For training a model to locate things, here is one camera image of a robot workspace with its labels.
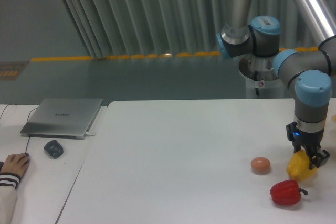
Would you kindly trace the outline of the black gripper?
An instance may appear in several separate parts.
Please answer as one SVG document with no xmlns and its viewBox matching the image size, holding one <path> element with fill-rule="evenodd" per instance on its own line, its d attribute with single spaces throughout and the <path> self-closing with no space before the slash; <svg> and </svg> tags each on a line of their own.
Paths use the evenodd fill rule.
<svg viewBox="0 0 336 224">
<path fill-rule="evenodd" d="M 293 145 L 293 152 L 296 153 L 302 148 L 306 149 L 309 159 L 309 169 L 320 168 L 325 165 L 330 157 L 330 153 L 321 149 L 321 140 L 324 129 L 317 132 L 305 132 L 297 127 L 297 122 L 291 122 L 286 126 L 287 139 Z"/>
</svg>

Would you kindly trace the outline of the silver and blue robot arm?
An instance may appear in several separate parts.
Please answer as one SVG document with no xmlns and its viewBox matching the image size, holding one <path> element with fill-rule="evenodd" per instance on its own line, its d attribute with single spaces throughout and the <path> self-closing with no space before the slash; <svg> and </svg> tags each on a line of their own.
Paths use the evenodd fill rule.
<svg viewBox="0 0 336 224">
<path fill-rule="evenodd" d="M 251 0 L 227 0 L 226 21 L 217 34 L 222 56 L 253 54 L 272 58 L 275 76 L 295 101 L 295 120 L 286 127 L 295 152 L 305 150 L 310 169 L 324 165 L 329 153 L 321 148 L 325 120 L 335 75 L 335 16 L 326 0 L 294 0 L 312 33 L 318 50 L 301 55 L 295 50 L 279 51 L 280 25 L 275 18 L 259 16 L 248 23 Z"/>
</svg>

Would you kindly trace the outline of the white striped sleeve forearm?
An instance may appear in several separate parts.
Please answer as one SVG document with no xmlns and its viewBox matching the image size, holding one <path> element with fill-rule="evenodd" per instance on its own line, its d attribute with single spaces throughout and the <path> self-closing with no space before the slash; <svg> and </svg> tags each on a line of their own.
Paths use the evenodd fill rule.
<svg viewBox="0 0 336 224">
<path fill-rule="evenodd" d="M 5 169 L 6 162 L 1 167 L 1 223 L 10 223 L 12 220 L 16 200 L 17 187 L 21 177 L 13 171 Z"/>
</svg>

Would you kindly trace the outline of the person's hand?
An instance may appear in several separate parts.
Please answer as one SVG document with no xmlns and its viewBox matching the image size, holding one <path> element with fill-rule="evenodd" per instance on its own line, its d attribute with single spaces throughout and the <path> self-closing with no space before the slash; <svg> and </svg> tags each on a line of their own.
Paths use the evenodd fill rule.
<svg viewBox="0 0 336 224">
<path fill-rule="evenodd" d="M 1 174 L 15 175 L 22 179 L 25 175 L 23 163 L 25 162 L 26 153 L 11 154 L 7 157 L 1 168 Z"/>
</svg>

